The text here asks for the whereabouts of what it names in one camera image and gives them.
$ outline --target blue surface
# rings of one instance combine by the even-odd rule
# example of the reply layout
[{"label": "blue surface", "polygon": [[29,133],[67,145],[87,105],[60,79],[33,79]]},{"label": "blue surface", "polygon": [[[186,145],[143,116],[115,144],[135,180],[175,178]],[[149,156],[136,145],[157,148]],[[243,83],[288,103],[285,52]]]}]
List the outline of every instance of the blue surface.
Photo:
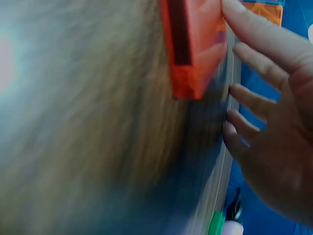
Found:
[{"label": "blue surface", "polygon": [[[313,24],[312,0],[286,0],[283,27],[307,38],[308,28],[311,24]],[[256,93],[279,100],[279,93],[265,83],[247,65],[242,65],[242,84]],[[264,124],[246,108],[240,107],[240,112],[254,125],[260,128],[264,127]],[[236,188],[239,186],[242,188],[243,212],[241,220],[244,224],[244,235],[313,234],[313,231],[305,226],[289,221],[267,208],[244,181],[240,167],[236,163],[233,163],[232,166],[225,208],[235,196]]]}]

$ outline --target orange tile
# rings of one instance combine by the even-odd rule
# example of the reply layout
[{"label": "orange tile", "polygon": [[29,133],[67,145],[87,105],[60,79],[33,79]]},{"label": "orange tile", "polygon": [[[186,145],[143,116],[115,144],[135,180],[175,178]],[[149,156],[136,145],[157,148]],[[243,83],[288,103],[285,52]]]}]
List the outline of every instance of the orange tile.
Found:
[{"label": "orange tile", "polygon": [[267,18],[269,21],[282,25],[283,7],[278,5],[264,4],[264,3],[243,3],[246,8],[259,16]]}]

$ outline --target black object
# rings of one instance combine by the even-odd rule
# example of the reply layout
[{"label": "black object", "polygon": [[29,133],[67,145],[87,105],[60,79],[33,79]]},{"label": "black object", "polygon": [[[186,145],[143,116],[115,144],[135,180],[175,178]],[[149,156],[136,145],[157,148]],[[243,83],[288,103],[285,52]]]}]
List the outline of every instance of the black object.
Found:
[{"label": "black object", "polygon": [[226,218],[225,221],[236,221],[240,223],[239,217],[241,214],[241,211],[243,210],[241,207],[241,201],[240,201],[240,188],[237,188],[237,193],[234,198],[234,200],[229,204],[226,211]]}]

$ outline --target orange magnetic tile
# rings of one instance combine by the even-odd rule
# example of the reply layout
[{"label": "orange magnetic tile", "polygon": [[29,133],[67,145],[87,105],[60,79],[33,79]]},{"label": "orange magnetic tile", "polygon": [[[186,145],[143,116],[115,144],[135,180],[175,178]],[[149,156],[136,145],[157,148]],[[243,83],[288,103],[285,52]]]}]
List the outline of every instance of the orange magnetic tile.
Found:
[{"label": "orange magnetic tile", "polygon": [[243,2],[243,5],[259,16],[267,18],[269,21],[282,25],[283,7],[280,5],[271,5],[264,3]]},{"label": "orange magnetic tile", "polygon": [[200,99],[227,51],[221,0],[161,0],[173,96]]}]

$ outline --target fingernail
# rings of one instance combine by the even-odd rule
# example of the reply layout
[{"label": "fingernail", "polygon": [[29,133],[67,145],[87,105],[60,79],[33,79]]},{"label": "fingernail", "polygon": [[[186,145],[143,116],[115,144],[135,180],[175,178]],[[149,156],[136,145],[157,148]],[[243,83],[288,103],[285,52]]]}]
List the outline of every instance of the fingernail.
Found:
[{"label": "fingernail", "polygon": [[237,13],[242,13],[246,10],[238,0],[222,0],[223,10],[235,11]]}]

